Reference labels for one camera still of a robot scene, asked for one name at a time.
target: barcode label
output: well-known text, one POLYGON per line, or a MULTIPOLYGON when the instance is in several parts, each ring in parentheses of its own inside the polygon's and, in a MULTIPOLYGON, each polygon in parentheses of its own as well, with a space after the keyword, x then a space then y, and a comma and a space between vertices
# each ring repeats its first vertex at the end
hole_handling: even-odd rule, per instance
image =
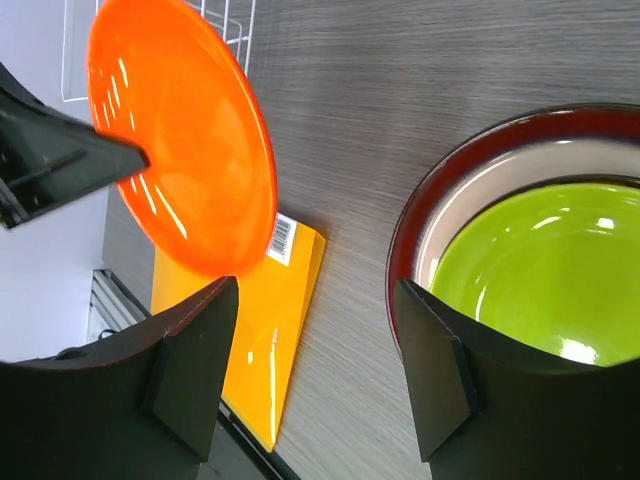
POLYGON ((284 266, 289 266, 291 250, 293 249, 293 239, 296 235, 298 222, 285 217, 282 214, 276 216, 276 228, 273 230, 271 245, 267 250, 267 255, 280 262, 284 266))

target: yellow book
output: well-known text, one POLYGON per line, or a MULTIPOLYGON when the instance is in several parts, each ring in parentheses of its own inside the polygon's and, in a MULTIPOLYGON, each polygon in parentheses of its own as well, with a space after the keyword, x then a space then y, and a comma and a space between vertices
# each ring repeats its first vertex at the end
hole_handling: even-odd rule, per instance
MULTIPOLYGON (((267 451, 278 436, 298 340, 324 254, 315 230, 278 214, 272 246, 238 277, 240 305, 222 398, 267 451)), ((156 249, 151 311, 161 312, 214 278, 156 249)))

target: gray wood grain surface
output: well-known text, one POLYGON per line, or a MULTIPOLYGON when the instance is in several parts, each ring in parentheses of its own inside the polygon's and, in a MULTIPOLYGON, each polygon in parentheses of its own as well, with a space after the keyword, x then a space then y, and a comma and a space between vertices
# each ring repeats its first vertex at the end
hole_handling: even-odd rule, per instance
MULTIPOLYGON (((431 166, 492 123, 552 104, 640 102, 640 2, 258 5, 250 78, 281 210, 328 239, 276 449, 305 480, 429 478, 385 313, 397 217, 431 166)), ((149 245, 122 215, 110 211, 105 259, 148 296, 148 255, 124 251, 149 245)))

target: white wire rack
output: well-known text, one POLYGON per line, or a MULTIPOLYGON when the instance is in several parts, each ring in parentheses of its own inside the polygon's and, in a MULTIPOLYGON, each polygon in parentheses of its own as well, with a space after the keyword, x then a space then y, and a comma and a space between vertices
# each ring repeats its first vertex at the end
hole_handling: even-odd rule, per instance
MULTIPOLYGON (((64 2, 60 93, 65 103, 87 100, 84 83, 86 45, 91 22, 103 2, 104 0, 64 2), (74 49, 74 45, 84 48, 74 49)), ((187 5, 218 32, 238 63, 244 67, 245 74, 249 72, 256 2, 257 0, 185 0, 187 5)))

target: red bowl rim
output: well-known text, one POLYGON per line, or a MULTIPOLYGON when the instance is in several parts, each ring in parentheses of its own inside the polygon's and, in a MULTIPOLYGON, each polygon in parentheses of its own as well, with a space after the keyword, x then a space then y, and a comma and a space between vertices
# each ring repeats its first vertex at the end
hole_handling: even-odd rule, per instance
POLYGON ((577 104, 535 110, 493 125, 465 140, 420 181, 396 223, 385 274, 387 317, 398 354, 393 291, 411 278, 413 261, 427 217, 440 199, 467 173, 518 147, 573 138, 607 138, 640 144, 640 106, 577 104))

